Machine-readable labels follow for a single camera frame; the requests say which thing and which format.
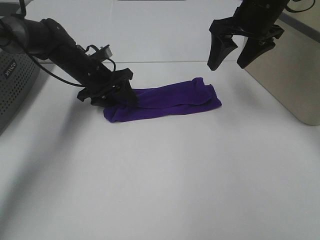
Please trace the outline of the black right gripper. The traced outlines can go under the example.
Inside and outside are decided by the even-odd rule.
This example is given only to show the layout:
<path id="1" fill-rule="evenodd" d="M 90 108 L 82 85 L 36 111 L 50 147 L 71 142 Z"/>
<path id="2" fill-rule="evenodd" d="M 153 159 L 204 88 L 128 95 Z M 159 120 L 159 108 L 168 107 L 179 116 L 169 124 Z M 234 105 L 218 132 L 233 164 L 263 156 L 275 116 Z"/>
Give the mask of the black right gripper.
<path id="1" fill-rule="evenodd" d="M 284 30 L 275 24 L 285 9 L 284 0 L 244 0 L 233 16 L 215 19 L 210 28 L 211 47 L 207 66 L 215 71 L 225 58 L 238 46 L 232 37 L 248 37 L 237 59 L 241 68 L 246 68 L 255 59 L 275 47 Z"/>

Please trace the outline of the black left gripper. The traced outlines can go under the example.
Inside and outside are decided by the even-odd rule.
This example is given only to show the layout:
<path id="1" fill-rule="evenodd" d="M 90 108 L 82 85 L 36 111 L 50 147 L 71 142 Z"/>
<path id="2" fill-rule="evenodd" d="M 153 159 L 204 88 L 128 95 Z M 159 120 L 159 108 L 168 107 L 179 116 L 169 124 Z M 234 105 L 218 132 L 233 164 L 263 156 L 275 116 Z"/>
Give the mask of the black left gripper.
<path id="1" fill-rule="evenodd" d="M 130 85 L 133 72 L 129 68 L 117 69 L 111 59 L 99 61 L 96 58 L 97 47 L 76 47 L 77 63 L 83 71 L 77 81 L 84 86 L 78 98 L 84 101 L 90 98 L 90 104 L 98 107 L 112 107 L 119 102 L 136 105 L 138 98 Z"/>

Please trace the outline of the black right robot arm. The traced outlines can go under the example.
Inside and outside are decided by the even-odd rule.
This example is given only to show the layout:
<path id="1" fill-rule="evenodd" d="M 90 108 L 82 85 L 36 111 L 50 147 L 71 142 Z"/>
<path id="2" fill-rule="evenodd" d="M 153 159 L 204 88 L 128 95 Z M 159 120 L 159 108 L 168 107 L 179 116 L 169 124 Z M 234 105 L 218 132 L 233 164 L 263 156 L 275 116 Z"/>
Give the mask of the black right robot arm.
<path id="1" fill-rule="evenodd" d="M 213 20 L 209 28 L 211 47 L 208 67 L 215 71 L 238 47 L 233 36 L 247 38 L 237 59 L 237 64 L 242 69 L 272 50 L 276 46 L 274 39 L 279 39 L 284 33 L 284 29 L 275 22 L 287 4 L 287 0 L 244 0 L 233 16 Z"/>

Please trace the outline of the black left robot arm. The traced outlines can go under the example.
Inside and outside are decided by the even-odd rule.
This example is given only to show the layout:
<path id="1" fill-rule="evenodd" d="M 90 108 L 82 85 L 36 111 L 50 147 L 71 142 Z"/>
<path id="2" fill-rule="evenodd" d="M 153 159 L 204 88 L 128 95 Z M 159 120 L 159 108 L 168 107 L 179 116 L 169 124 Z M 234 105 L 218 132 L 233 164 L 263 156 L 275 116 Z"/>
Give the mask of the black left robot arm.
<path id="1" fill-rule="evenodd" d="M 82 90 L 77 98 L 89 98 L 93 106 L 136 105 L 138 98 L 130 80 L 129 68 L 110 70 L 103 62 L 110 60 L 110 46 L 87 48 L 76 44 L 66 30 L 51 18 L 33 21 L 18 16 L 0 20 L 0 47 L 10 54 L 27 54 L 32 60 L 50 60 L 77 81 Z"/>

